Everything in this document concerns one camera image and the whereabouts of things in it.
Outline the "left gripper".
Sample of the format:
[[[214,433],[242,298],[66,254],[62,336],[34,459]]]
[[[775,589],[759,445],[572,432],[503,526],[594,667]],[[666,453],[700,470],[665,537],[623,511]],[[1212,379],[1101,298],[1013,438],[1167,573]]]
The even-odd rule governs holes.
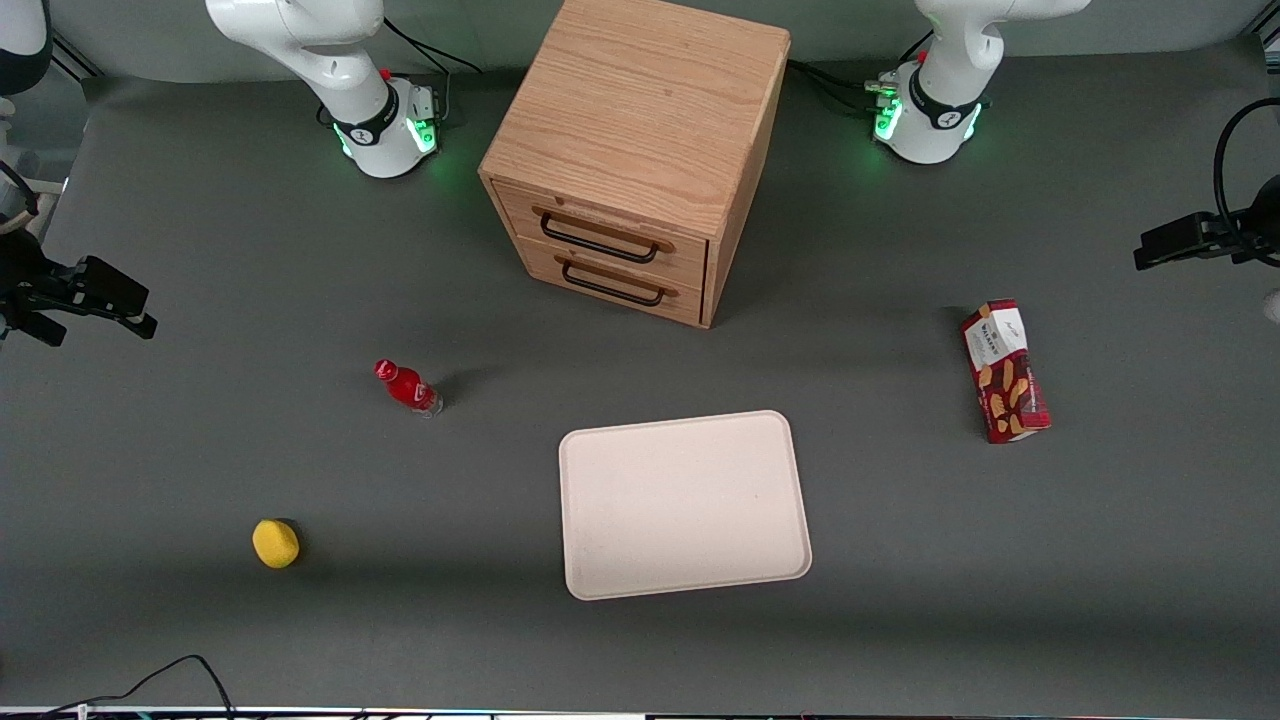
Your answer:
[[[1243,238],[1240,250],[1233,246],[1221,217],[1194,211],[1142,233],[1140,246],[1133,251],[1135,269],[1225,256],[1231,256],[1233,264],[1257,261],[1279,268],[1279,183],[1280,178],[1268,179],[1247,209],[1231,213]]]

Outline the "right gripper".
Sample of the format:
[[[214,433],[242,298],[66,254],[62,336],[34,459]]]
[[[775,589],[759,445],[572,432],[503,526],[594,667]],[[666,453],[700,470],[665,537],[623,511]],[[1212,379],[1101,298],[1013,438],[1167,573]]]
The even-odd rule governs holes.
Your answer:
[[[157,320],[146,313],[148,290],[101,258],[84,256],[70,269],[47,259],[26,229],[1,237],[3,340],[13,332],[60,347],[67,328],[40,311],[50,309],[37,295],[59,295],[61,309],[82,316],[104,316],[141,340],[151,340]]]

